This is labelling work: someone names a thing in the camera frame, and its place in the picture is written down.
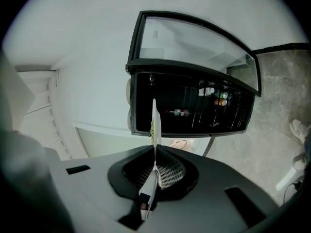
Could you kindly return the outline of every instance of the gray floor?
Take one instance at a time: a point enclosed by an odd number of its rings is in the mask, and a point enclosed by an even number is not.
[[[262,97],[255,98],[246,133],[217,137],[207,157],[230,165],[281,205],[285,187],[278,191],[276,185],[303,151],[289,122],[297,118],[311,124],[311,52],[279,51],[258,59]]]

